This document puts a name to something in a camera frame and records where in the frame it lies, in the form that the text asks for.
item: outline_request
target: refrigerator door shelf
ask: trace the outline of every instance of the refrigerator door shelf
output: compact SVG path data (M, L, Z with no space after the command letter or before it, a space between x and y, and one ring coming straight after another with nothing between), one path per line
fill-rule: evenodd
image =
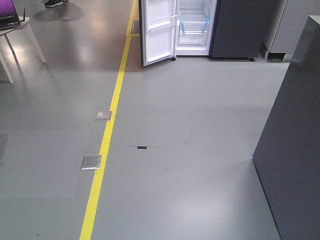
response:
M150 21L148 24L147 30L153 32L153 31L157 31L165 28L174 27L176 25L176 22L177 22L177 15L155 20L155 21Z

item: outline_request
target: dark gray cabinet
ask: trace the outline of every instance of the dark gray cabinet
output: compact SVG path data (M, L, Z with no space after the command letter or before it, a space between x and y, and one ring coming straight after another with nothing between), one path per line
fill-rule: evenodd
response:
M320 239L320 16L309 17L253 154L282 240Z

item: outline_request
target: black sneaker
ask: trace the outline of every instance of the black sneaker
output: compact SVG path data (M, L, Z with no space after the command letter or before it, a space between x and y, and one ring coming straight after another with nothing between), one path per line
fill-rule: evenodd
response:
M44 5L48 8L51 8L51 7L59 6L62 4L64 4L64 3L61 0L49 0Z

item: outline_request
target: metal floor plate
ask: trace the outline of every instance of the metal floor plate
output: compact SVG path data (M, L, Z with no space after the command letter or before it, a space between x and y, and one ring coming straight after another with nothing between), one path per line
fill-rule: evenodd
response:
M111 120L112 111L98 111L95 121L108 122Z
M102 156L84 156L80 170L98 170L100 168Z

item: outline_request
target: gray floor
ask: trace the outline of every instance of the gray floor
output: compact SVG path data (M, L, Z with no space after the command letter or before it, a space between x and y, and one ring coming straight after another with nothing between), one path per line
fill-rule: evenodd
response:
M100 149L132 1L14 2L47 63L18 31L16 58L0 40L14 80L0 69L0 239L79 239L94 174L82 156ZM251 157L287 67L141 68L134 37L92 239L279 239Z

